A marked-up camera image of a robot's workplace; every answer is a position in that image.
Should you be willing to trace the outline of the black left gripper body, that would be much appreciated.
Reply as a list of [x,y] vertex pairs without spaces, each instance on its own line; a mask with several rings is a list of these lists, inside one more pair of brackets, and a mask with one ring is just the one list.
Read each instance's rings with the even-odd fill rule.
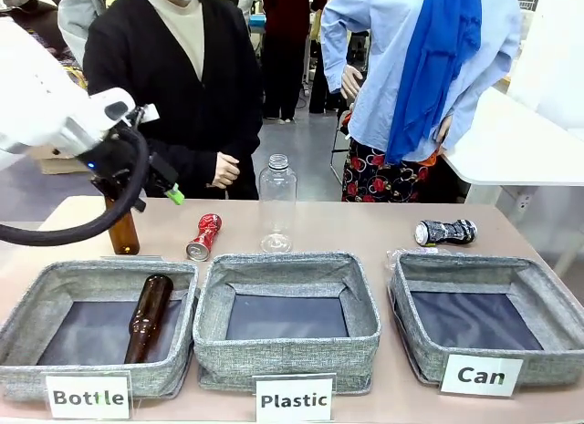
[[121,196],[128,188],[140,195],[141,180],[131,183],[140,155],[139,136],[132,129],[114,129],[92,149],[75,156],[92,173],[91,183],[104,196]]

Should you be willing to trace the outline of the brown glass bottle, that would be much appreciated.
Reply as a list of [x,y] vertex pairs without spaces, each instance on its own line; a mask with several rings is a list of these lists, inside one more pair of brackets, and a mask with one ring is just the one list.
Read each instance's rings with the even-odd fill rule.
[[140,242],[136,232],[133,216],[127,212],[108,229],[113,252],[117,255],[136,255],[140,251]]
[[129,322],[130,339],[125,364],[147,361],[151,350],[156,347],[172,291],[172,279],[164,274],[153,274],[144,281]]

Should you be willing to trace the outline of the crushed red can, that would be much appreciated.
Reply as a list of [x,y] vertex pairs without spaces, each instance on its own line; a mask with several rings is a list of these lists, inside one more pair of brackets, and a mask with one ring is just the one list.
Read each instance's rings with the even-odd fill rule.
[[215,236],[222,227],[222,219],[218,214],[207,213],[198,222],[198,234],[186,245],[186,256],[195,262],[206,261],[212,250]]

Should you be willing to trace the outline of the clear plastic bottle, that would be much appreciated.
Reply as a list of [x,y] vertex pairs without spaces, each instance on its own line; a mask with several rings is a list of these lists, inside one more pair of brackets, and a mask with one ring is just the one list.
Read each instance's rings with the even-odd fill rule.
[[276,153],[269,157],[259,175],[259,210],[262,223],[261,249],[267,253],[286,253],[292,248],[297,201],[297,175],[288,157]]

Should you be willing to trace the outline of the crushed black can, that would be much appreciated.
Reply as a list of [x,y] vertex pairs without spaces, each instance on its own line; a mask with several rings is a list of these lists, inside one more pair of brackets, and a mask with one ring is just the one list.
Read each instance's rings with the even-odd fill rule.
[[420,221],[414,230],[414,240],[422,247],[449,243],[465,245],[477,237],[476,225],[469,220],[455,222]]

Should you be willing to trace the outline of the grey fabric basket can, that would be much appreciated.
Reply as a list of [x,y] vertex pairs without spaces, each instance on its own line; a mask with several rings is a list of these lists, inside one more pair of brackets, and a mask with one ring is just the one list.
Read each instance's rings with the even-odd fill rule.
[[451,355],[517,359],[519,386],[584,377],[584,306],[532,260],[399,253],[388,291],[408,357],[428,384],[442,382]]

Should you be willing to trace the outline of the person's left hand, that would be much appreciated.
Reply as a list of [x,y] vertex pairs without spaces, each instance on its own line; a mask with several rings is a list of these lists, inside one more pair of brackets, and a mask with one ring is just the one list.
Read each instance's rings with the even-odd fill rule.
[[236,158],[218,152],[216,156],[214,178],[211,186],[223,190],[231,186],[240,174],[238,164],[239,160]]

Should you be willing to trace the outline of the cardboard box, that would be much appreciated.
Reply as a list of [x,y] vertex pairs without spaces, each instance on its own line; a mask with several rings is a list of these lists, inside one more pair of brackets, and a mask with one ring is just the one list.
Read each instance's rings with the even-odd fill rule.
[[51,146],[34,147],[27,155],[46,175],[89,172],[83,163]]

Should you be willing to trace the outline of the person in black cardigan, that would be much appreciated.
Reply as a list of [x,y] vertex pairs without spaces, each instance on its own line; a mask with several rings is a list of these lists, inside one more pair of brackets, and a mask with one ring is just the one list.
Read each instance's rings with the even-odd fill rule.
[[[178,173],[189,199],[256,200],[253,154],[263,124],[259,65],[241,10],[229,0],[115,0],[89,27],[90,94],[125,89],[158,120],[140,127]],[[211,186],[218,152],[239,160],[225,190]]]

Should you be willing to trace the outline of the person in grey jacket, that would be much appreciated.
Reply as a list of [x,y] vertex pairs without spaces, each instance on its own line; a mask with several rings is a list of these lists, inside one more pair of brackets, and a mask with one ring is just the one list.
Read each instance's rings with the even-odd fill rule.
[[60,0],[58,28],[68,49],[80,66],[89,37],[89,27],[115,0]]

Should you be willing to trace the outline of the white Bottle label sign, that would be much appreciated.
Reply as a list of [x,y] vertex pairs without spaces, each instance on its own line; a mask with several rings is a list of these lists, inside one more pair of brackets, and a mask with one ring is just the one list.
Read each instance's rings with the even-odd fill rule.
[[133,396],[127,373],[47,374],[45,388],[52,419],[132,417]]

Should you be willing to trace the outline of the mannequin hand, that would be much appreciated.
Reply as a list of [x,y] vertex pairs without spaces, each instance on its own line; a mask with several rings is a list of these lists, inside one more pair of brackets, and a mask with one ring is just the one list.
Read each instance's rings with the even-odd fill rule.
[[440,149],[443,146],[443,142],[451,128],[453,115],[447,115],[442,122],[440,123],[439,127],[436,129],[435,133],[435,142],[437,144],[437,148]]
[[355,99],[360,92],[363,76],[361,72],[351,66],[346,65],[341,76],[340,92],[344,99]]

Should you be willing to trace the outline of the white Plastic label sign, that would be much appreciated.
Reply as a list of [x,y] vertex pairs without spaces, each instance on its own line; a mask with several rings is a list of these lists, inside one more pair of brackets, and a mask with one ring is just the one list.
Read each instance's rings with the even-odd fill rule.
[[262,424],[331,422],[334,373],[253,376],[255,421]]

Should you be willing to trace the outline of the mannequin left hand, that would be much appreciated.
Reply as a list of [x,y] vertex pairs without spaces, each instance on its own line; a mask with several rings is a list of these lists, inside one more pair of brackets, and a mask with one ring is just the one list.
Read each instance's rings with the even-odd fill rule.
[[440,123],[439,127],[436,129],[435,133],[435,142],[437,144],[437,148],[440,149],[443,146],[443,142],[451,128],[453,115],[447,115],[442,122]]

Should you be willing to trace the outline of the white table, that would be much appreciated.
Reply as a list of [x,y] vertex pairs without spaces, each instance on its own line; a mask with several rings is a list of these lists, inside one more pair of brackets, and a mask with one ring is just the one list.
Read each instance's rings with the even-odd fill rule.
[[494,88],[443,159],[469,184],[466,204],[495,206],[503,192],[511,196],[506,218],[514,225],[539,188],[584,188],[584,140]]

